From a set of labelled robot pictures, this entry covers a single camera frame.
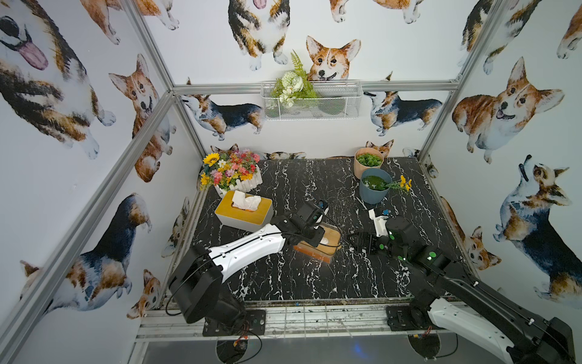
flower pot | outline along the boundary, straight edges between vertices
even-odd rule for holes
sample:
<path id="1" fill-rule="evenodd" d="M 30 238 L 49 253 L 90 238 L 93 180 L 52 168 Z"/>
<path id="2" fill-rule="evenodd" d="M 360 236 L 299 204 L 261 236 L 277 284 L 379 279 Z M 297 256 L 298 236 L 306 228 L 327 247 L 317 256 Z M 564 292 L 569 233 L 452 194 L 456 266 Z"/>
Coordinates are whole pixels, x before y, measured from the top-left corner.
<path id="1" fill-rule="evenodd" d="M 382 163 L 380 163 L 379 166 L 377 167 L 366 167 L 365 165 L 361 164 L 360 162 L 358 162 L 358 156 L 360 156 L 361 154 L 366 154 L 366 153 L 370 153 L 373 154 L 375 156 L 379 156 L 382 159 Z M 380 167 L 382 166 L 382 164 L 384 164 L 384 156 L 382 155 L 382 153 L 380 153 L 379 151 L 377 151 L 376 149 L 372 149 L 372 148 L 362 148 L 362 149 L 358 149 L 358 151 L 356 152 L 356 155 L 354 157 L 354 174 L 356 175 L 357 179 L 362 179 L 362 173 L 370 168 L 374 168 L 374 169 L 380 169 Z"/>
<path id="2" fill-rule="evenodd" d="M 369 168 L 362 173 L 361 178 L 364 179 L 365 177 L 368 176 L 378 176 L 385 180 L 387 183 L 392 182 L 392 177 L 390 177 L 390 175 L 382 169 Z M 383 191 L 372 190 L 366 187 L 364 181 L 360 181 L 360 197 L 362 201 L 364 201 L 365 203 L 369 203 L 372 205 L 379 203 L 384 199 L 384 197 L 386 197 L 386 194 L 388 194 L 389 190 L 390 190 L 389 188 Z"/>
<path id="3" fill-rule="evenodd" d="M 247 193 L 251 191 L 253 188 L 260 185 L 261 183 L 262 183 L 261 170 L 257 166 L 257 172 L 253 173 L 253 177 L 251 179 L 248 179 L 246 181 L 241 181 L 240 179 L 237 179 L 236 184 L 231 184 L 228 190 L 223 190 L 217 185 L 214 185 L 214 188 L 218 192 L 218 195 L 221 198 L 224 198 L 224 196 L 229 190 Z"/>

corgi illustration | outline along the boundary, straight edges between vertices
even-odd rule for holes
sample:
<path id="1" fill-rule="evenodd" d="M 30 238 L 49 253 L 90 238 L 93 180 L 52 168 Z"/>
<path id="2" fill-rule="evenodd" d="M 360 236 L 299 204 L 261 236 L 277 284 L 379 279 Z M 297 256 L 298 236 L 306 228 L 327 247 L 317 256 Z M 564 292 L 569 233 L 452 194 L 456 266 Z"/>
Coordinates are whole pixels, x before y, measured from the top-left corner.
<path id="1" fill-rule="evenodd" d="M 536 163 L 531 155 L 519 164 L 520 182 L 501 205 L 497 241 L 511 241 L 534 264 L 549 275 L 548 292 L 539 297 L 582 309 L 582 262 L 564 243 L 549 221 L 552 206 L 572 201 L 556 184 L 568 168 L 553 169 Z"/>
<path id="2" fill-rule="evenodd" d="M 521 33 L 521 30 L 530 20 L 535 8 L 541 0 L 512 0 L 509 10 L 503 15 L 501 29 L 491 40 L 487 50 L 488 57 L 483 64 L 483 71 L 490 75 L 493 71 L 493 61 L 507 47 L 507 45 Z M 491 10 L 493 0 L 479 0 L 467 18 L 463 30 L 463 42 L 461 50 L 467 50 L 467 54 L 459 62 L 463 66 L 467 61 L 469 52 L 473 49 L 483 24 Z"/>
<path id="3" fill-rule="evenodd" d="M 142 15 L 156 16 L 170 30 L 178 28 L 179 21 L 174 19 L 172 10 L 173 0 L 136 0 L 136 5 Z M 123 10 L 121 0 L 81 0 L 81 4 L 89 13 L 93 21 L 113 44 L 119 44 L 119 37 L 109 22 L 109 8 Z"/>
<path id="4" fill-rule="evenodd" d="M 488 252 L 485 247 L 483 246 L 483 230 L 479 226 L 473 231 L 473 234 L 470 238 L 467 239 L 467 236 L 461 229 L 461 225 L 457 221 L 457 217 L 455 216 L 455 212 L 451 208 L 449 202 L 441 196 L 442 204 L 445 206 L 445 211 L 449 215 L 451 221 L 453 222 L 453 226 L 461 241 L 463 242 L 463 246 L 465 251 L 467 252 L 468 256 L 471 258 L 471 262 L 477 267 L 479 270 L 485 270 L 489 267 L 496 266 L 497 264 L 501 263 L 501 258 L 499 258 L 495 254 L 491 254 Z"/>
<path id="5" fill-rule="evenodd" d="M 418 4 L 424 0 L 374 0 L 376 3 L 382 5 L 387 9 L 402 10 L 404 14 L 404 21 L 406 24 L 414 23 L 420 14 L 418 12 Z M 331 6 L 331 15 L 333 19 L 341 23 L 345 20 L 343 15 L 346 14 L 346 2 L 348 0 L 329 0 Z"/>
<path id="6" fill-rule="evenodd" d="M 176 221 L 174 221 L 172 235 L 168 239 L 168 244 L 162 250 L 162 258 L 169 257 L 176 251 L 176 247 L 178 246 L 180 238 L 182 237 L 182 231 L 184 230 L 184 225 L 186 224 L 186 218 L 188 217 L 189 212 L 190 212 L 190 199 L 188 198 L 188 196 L 186 196 L 186 198 L 184 199 L 184 203 L 182 205 L 182 209 L 180 210 L 180 214 L 178 215 L 178 217 L 176 217 Z"/>
<path id="7" fill-rule="evenodd" d="M 281 51 L 289 27 L 289 0 L 230 0 L 228 23 L 243 55 L 249 55 L 249 68 L 261 68 L 261 57 L 273 52 L 275 62 L 286 65 Z"/>
<path id="8" fill-rule="evenodd" d="M 142 54 L 138 54 L 135 72 L 129 76 L 110 73 L 109 78 L 115 87 L 133 102 L 136 119 L 133 122 L 132 138 L 135 138 L 158 102 L 158 93 L 149 79 L 146 59 Z M 168 118 L 164 118 L 137 160 L 136 172 L 144 182 L 151 181 L 158 171 L 162 152 L 172 154 L 172 147 L 168 145 L 170 133 L 176 133 L 176 126 L 170 126 Z"/>
<path id="9" fill-rule="evenodd" d="M 245 124 L 252 124 L 259 134 L 262 128 L 262 108 L 255 104 L 216 105 L 210 95 L 181 95 L 180 100 L 188 106 L 194 119 L 218 140 L 224 140 L 224 133 Z"/>
<path id="10" fill-rule="evenodd" d="M 159 296 L 162 292 L 162 285 L 159 279 L 155 278 L 153 274 L 147 269 L 144 269 L 144 293 L 140 300 L 127 313 L 128 319 L 136 319 L 143 317 L 147 310 L 151 310 L 156 302 L 159 302 Z"/>
<path id="11" fill-rule="evenodd" d="M 103 110 L 87 70 L 36 0 L 0 1 L 0 43 L 0 93 L 16 115 L 97 158 L 91 122 L 111 126 L 115 115 Z"/>
<path id="12" fill-rule="evenodd" d="M 342 48 L 327 48 L 307 36 L 307 51 L 313 61 L 307 75 L 309 81 L 346 80 L 350 63 L 361 48 L 361 41 L 354 39 Z"/>
<path id="13" fill-rule="evenodd" d="M 459 132 L 469 135 L 467 150 L 475 145 L 485 150 L 485 161 L 492 162 L 491 153 L 506 145 L 535 114 L 556 107 L 562 102 L 562 90 L 538 90 L 526 78 L 526 66 L 521 57 L 509 76 L 505 91 L 497 97 L 476 95 L 466 97 L 453 111 L 453 122 Z"/>
<path id="14" fill-rule="evenodd" d="M 384 158 L 386 158 L 388 156 L 388 154 L 390 153 L 390 148 L 392 148 L 393 145 L 394 145 L 394 139 L 392 139 L 391 141 L 387 142 L 386 144 L 384 144 L 382 146 L 377 146 L 372 142 L 366 142 L 365 147 L 376 149 L 384 156 Z"/>
<path id="15" fill-rule="evenodd" d="M 404 154 L 405 157 L 418 158 L 418 155 L 420 154 L 420 149 L 404 148 L 402 150 L 402 153 Z M 427 154 L 427 158 L 424 160 L 424 166 L 426 167 L 428 175 L 431 178 L 438 177 L 438 169 L 432 163 L 430 154 Z"/>
<path id="16" fill-rule="evenodd" d="M 390 81 L 391 77 L 390 73 L 386 81 Z M 423 130 L 432 122 L 442 106 L 442 102 L 433 98 L 418 101 L 402 100 L 398 96 L 398 91 L 364 92 L 364 95 L 372 99 L 370 116 L 372 123 L 379 126 L 376 131 L 381 133 L 378 136 L 386 135 L 390 128 L 418 119 L 423 122 L 419 130 Z"/>
<path id="17" fill-rule="evenodd" d="M 20 291 L 20 299 L 22 299 L 24 294 L 30 289 L 30 286 L 32 286 L 37 277 L 42 273 L 42 268 L 29 264 L 24 260 L 21 260 L 20 264 L 22 264 L 26 276 L 26 283 L 24 284 L 24 287 L 22 287 L 22 291 Z"/>
<path id="18" fill-rule="evenodd" d="M 151 231 L 146 203 L 137 193 L 132 193 L 119 204 L 96 247 L 73 263 L 44 314 L 57 308 L 94 310 L 114 294 L 121 297 L 123 289 L 129 293 L 132 282 L 127 276 L 127 267 L 136 228 L 142 224 L 147 224 L 148 232 Z"/>
<path id="19" fill-rule="evenodd" d="M 582 5 L 572 17 L 570 27 L 564 34 L 560 47 L 558 47 L 558 58 L 566 59 L 569 57 L 569 51 L 573 51 L 582 39 Z"/>
<path id="20" fill-rule="evenodd" d="M 213 153 L 227 154 L 230 157 L 230 155 L 232 153 L 239 151 L 239 146 L 238 146 L 238 144 L 233 144 L 233 146 L 227 150 L 222 150 L 222 149 L 217 148 L 215 146 L 210 146 L 210 150 L 212 150 Z M 287 153 L 284 151 L 276 151 L 273 153 L 261 153 L 261 152 L 255 152 L 255 153 L 258 154 L 258 156 L 260 157 L 261 160 L 305 159 L 307 157 L 307 154 L 305 152 L 302 152 L 302 151 L 300 151 L 298 153 Z"/>

corgi wallpaper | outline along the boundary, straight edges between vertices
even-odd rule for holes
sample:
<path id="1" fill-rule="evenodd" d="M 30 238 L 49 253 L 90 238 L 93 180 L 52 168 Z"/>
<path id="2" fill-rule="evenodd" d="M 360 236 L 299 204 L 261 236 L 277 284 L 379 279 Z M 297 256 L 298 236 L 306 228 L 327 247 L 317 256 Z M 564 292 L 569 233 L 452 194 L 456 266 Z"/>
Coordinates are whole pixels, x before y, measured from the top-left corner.
<path id="1" fill-rule="evenodd" d="M 527 24 L 502 24 L 491 48 L 503 49 L 470 75 L 430 151 L 434 184 L 480 277 L 528 310 L 568 322 L 580 350 L 582 1 L 511 5 L 507 17 L 517 21 L 512 12 L 523 6 Z M 510 29 L 518 35 L 503 46 Z"/>

flower arrangement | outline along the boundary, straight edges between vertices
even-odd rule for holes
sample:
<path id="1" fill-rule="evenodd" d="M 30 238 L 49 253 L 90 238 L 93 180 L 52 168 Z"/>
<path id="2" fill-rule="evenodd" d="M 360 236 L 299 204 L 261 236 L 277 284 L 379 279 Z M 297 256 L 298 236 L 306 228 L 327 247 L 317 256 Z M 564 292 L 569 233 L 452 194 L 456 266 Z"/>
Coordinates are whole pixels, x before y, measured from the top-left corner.
<path id="1" fill-rule="evenodd" d="M 291 53 L 291 60 L 295 70 L 286 72 L 282 78 L 277 79 L 271 93 L 279 98 L 281 104 L 292 107 L 297 98 L 318 98 L 319 95 L 313 89 L 313 85 L 307 80 L 307 72 L 303 69 L 301 59 L 295 51 Z"/>
<path id="2" fill-rule="evenodd" d="M 237 180 L 249 181 L 258 172 L 259 155 L 249 149 L 233 153 L 211 153 L 204 159 L 200 189 L 214 185 L 221 190 L 237 189 Z"/>
<path id="3" fill-rule="evenodd" d="M 368 176 L 363 179 L 366 187 L 374 191 L 385 191 L 389 188 L 409 192 L 412 188 L 412 179 L 406 182 L 403 175 L 400 176 L 400 182 L 387 183 L 384 179 L 378 176 Z"/>

blue flower pot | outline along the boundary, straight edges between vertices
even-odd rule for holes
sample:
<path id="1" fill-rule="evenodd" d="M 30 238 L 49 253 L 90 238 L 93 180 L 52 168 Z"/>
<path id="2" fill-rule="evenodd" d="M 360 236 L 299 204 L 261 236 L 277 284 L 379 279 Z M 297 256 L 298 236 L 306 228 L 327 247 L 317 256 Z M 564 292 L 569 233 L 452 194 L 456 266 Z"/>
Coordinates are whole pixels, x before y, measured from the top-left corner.
<path id="1" fill-rule="evenodd" d="M 392 177 L 390 177 L 390 175 L 386 171 L 383 171 L 382 169 L 379 168 L 369 168 L 362 173 L 362 178 L 360 180 L 360 197 L 365 203 L 375 205 L 382 201 L 384 197 L 386 197 L 386 194 L 390 189 L 385 189 L 384 191 L 376 191 L 369 189 L 364 184 L 364 178 L 368 176 L 378 176 L 385 180 L 387 183 L 392 182 Z"/>

